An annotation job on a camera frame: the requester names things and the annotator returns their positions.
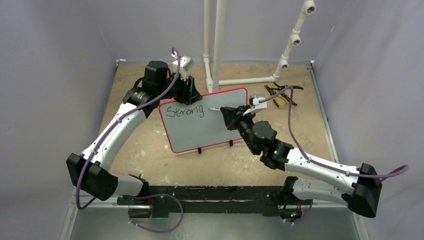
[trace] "white backdrop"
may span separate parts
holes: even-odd
[[[316,58],[347,0],[316,0],[291,62]],[[203,62],[203,0],[88,0],[113,56],[148,62],[168,59],[169,49]],[[303,0],[230,0],[226,11],[223,61],[272,61],[283,54]],[[210,60],[217,1],[210,1]]]
[[[351,0],[314,71],[340,162],[385,174],[371,239],[422,239],[424,27],[422,1]]]
[[[58,239],[115,60],[85,0],[0,3],[0,239]]]

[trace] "pliers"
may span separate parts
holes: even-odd
[[[278,85],[277,83],[275,83],[274,82],[274,85],[275,86],[277,86],[277,88],[271,88],[272,90],[276,90],[276,91],[281,91],[282,89],[284,89],[284,88],[286,88],[286,87],[288,87],[288,86],[290,86],[290,87],[292,87],[293,89],[301,89],[301,90],[303,90],[304,88],[303,87],[301,87],[301,86],[298,86],[298,85],[282,85],[282,86],[280,86],[280,85]],[[285,93],[282,93],[281,94],[281,96],[283,97],[283,98],[285,98],[285,100],[286,100],[286,103],[287,104],[289,104],[289,102],[290,102],[290,97],[287,95],[287,94],[285,94]],[[297,103],[295,103],[295,101],[292,101],[291,102],[294,106],[297,106],[298,104]]]
[[[273,96],[274,94],[276,94],[276,92],[272,89],[272,88],[270,88],[268,85],[264,85],[264,87],[266,88],[266,90],[268,91],[268,93],[271,95],[271,96]],[[281,94],[280,95],[278,95],[277,97],[274,97],[273,99],[272,99],[272,101],[274,102],[274,104],[277,106],[277,108],[282,108],[283,106],[281,106],[280,104],[278,104],[278,102],[277,102],[277,100],[276,100],[276,98],[280,98],[280,99],[282,99],[282,100],[284,100],[284,102],[286,103],[286,104],[288,104],[289,103],[289,101],[287,101],[287,99],[286,98],[284,98]]]

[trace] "black metal base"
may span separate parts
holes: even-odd
[[[262,214],[279,216],[279,206],[297,205],[297,201],[281,197],[282,186],[149,186],[149,195],[169,194],[182,204],[185,213],[205,214]],[[302,201],[309,205],[310,200]],[[119,197],[118,205],[147,205],[147,200],[134,201]],[[153,218],[167,218],[179,213],[180,207],[169,197],[155,197]]]

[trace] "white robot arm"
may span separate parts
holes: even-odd
[[[237,130],[250,152],[262,155],[260,161],[267,167],[300,173],[319,180],[289,176],[279,197],[291,202],[311,199],[330,201],[346,205],[359,215],[374,218],[382,183],[379,178],[360,176],[377,175],[375,169],[366,163],[361,167],[334,163],[304,154],[301,149],[278,140],[277,132],[267,121],[253,122],[256,113],[266,108],[265,100],[261,95],[252,95],[250,105],[221,107],[220,111],[227,129]]]
[[[178,58],[176,53],[172,56],[175,59]],[[112,195],[142,195],[148,187],[148,183],[144,179],[132,175],[112,174],[109,169],[128,137],[149,117],[153,109],[159,106],[159,101],[140,110],[135,109],[163,93],[176,74],[178,79],[162,99],[174,98],[177,102],[185,105],[202,99],[202,95],[196,90],[195,79],[187,76],[187,71],[193,66],[193,61],[187,56],[181,57],[179,61],[180,67],[178,67],[178,60],[172,63],[175,71],[179,69],[179,74],[171,73],[168,64],[163,61],[149,62],[145,68],[144,77],[138,79],[133,88],[125,94],[115,117],[105,130],[81,154],[72,153],[68,157],[66,165],[74,186],[77,186],[83,166],[89,156],[93,154],[83,173],[80,189],[102,201]]]

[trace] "tan table surface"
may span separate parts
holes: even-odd
[[[145,66],[146,64],[140,63],[120,63],[101,131],[115,115],[125,93],[144,75]],[[222,64],[221,79],[266,77],[271,76],[274,70],[275,64]],[[199,92],[207,93],[205,66],[195,64],[189,75],[195,77]],[[326,133],[306,66],[290,65],[282,72],[278,83],[304,87],[304,90],[295,89],[294,92],[293,100],[298,103],[298,106],[293,107],[291,115],[294,135],[307,153],[331,160]],[[249,95],[263,93],[268,96],[264,84],[252,83],[243,86],[247,88]],[[240,86],[225,85],[219,88],[223,90]],[[271,101],[268,108],[254,118],[255,122],[269,121],[272,128],[278,132],[278,139],[294,145],[288,131],[287,119],[288,105],[278,109]],[[169,147],[159,111],[155,109],[128,138],[110,171],[120,175],[141,175],[151,185],[175,186],[271,186],[282,185],[287,176],[301,176],[294,172],[269,169],[259,158],[260,156],[250,153],[242,140],[236,141],[232,147],[223,144],[204,148],[202,154],[197,151],[175,154]]]

